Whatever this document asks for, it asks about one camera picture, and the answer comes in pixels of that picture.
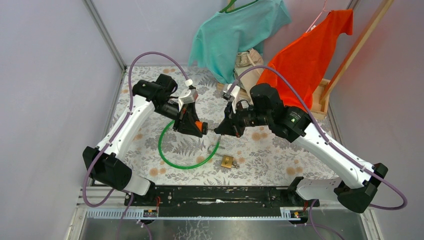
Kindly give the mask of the orange black padlock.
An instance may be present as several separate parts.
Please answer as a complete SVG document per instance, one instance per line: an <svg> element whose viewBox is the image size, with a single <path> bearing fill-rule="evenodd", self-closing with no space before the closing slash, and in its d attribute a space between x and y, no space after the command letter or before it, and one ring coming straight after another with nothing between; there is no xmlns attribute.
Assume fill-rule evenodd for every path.
<svg viewBox="0 0 424 240"><path fill-rule="evenodd" d="M208 123L202 122L202 121L196 121L195 125L199 129L199 131L202 133L202 135L206 135L208 133Z"/></svg>

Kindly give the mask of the brass padlock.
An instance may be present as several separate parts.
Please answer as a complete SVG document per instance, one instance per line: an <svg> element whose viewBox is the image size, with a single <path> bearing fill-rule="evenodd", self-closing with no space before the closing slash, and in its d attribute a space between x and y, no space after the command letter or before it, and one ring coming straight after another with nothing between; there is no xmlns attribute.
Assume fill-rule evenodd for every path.
<svg viewBox="0 0 424 240"><path fill-rule="evenodd" d="M233 161L236 161L235 158L233 156L228 155L228 154L221 154L221 153L219 153L219 150L224 150L225 148L222 147L222 146L218 146L218 148L215 149L216 146L217 145L209 145L208 148L207 148L207 152L209 154L212 153L213 156L221 157L221 163L220 163L220 166L221 167L227 168L227 169L234 168L232 166L232 162Z"/></svg>

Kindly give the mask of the small silver keys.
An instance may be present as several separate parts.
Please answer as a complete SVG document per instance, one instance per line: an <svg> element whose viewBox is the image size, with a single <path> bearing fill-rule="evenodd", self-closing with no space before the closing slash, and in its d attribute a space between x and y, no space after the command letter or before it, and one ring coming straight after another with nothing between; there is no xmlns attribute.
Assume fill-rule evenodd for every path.
<svg viewBox="0 0 424 240"><path fill-rule="evenodd" d="M233 161L233 162L232 162L232 166L233 166L234 168L236 168L236 169L239 169L239 168L240 168L240 165L237 163L237 161Z"/></svg>

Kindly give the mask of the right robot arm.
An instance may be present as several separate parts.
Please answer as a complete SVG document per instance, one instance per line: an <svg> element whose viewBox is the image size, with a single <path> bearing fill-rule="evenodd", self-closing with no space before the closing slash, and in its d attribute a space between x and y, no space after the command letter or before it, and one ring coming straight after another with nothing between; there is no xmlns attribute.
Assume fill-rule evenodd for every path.
<svg viewBox="0 0 424 240"><path fill-rule="evenodd" d="M296 177L286 193L291 205L326 200L339 202L355 213L363 213L370 206L388 172L384 164L371 164L344 148L315 126L304 110L285 106L269 84L255 85L250 96L253 104L248 107L241 101L227 104L223 120L214 129L216 134L239 138L247 127L268 126L277 137L307 150L337 174L333 179Z"/></svg>

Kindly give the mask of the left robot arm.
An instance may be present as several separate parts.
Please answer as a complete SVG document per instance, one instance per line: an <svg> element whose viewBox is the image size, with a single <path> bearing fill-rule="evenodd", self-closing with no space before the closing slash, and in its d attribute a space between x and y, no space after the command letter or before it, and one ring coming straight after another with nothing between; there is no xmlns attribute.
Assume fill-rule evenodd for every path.
<svg viewBox="0 0 424 240"><path fill-rule="evenodd" d="M127 109L112 130L96 147L88 146L83 151L89 176L114 190L136 194L136 199L144 206L152 204L155 200L155 192L150 188L152 182L135 173L123 159L152 113L173 120L173 130L183 135L201 138L207 134L208 124L201 122L196 113L197 89L191 79L186 80L185 85L187 88L177 101L173 101L178 84L171 76L160 74L156 81L139 80L132 87Z"/></svg>

